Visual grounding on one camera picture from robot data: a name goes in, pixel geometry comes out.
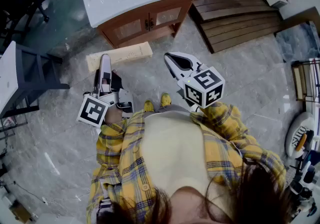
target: wooden pallet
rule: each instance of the wooden pallet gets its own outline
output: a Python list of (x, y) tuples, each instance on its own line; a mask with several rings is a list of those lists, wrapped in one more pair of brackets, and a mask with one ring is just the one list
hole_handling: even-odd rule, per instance
[(189, 13), (211, 53), (281, 30), (265, 0), (194, 0)]

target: sleeve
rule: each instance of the sleeve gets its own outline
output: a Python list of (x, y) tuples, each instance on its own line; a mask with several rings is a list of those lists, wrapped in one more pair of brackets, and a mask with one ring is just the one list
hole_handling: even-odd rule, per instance
[(249, 135), (248, 128), (241, 121), (241, 114), (237, 107), (216, 102), (201, 110), (207, 116), (213, 131), (234, 144), (243, 157), (268, 167), (277, 178), (280, 187), (283, 188), (286, 170), (280, 157), (262, 148), (257, 140)]
[(100, 180), (107, 180), (110, 185), (120, 182), (118, 165), (126, 129), (127, 120), (101, 126), (101, 133), (96, 143), (96, 160), (101, 166), (93, 171), (89, 202), (86, 208), (88, 224), (96, 223), (100, 202), (106, 199), (108, 193)]

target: yellow shoe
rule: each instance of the yellow shoe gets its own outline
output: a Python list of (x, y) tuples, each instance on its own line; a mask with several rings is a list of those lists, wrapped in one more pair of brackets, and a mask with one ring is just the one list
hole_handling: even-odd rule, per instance
[(155, 107), (151, 100), (146, 100), (143, 107), (144, 112), (155, 112)]
[(161, 96), (161, 107), (170, 106), (171, 105), (171, 97), (169, 93), (164, 92)]

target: cabinet handle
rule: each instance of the cabinet handle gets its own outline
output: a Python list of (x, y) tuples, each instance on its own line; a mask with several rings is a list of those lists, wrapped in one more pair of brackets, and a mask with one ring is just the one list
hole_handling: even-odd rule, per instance
[(145, 30), (149, 30), (149, 21), (147, 19), (144, 21), (144, 25), (145, 25)]
[(150, 28), (153, 29), (154, 28), (154, 18), (150, 19)]

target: yellow plaid shirt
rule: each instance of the yellow plaid shirt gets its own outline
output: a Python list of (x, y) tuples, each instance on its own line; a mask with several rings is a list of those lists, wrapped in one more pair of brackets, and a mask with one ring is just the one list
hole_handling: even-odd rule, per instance
[[(243, 158), (255, 160), (279, 176), (283, 187), (286, 172), (280, 158), (260, 147), (248, 134), (239, 110), (233, 105), (216, 102), (190, 113), (193, 122), (202, 129), (206, 168), (214, 182), (231, 188), (241, 177)], [(144, 220), (152, 206), (154, 185), (141, 155), (141, 141), (145, 131), (143, 110), (119, 123), (101, 126), (96, 143), (97, 162), (93, 172), (90, 198), (86, 209), (88, 224), (94, 224), (101, 205), (120, 202), (125, 198), (135, 202), (136, 216)]]

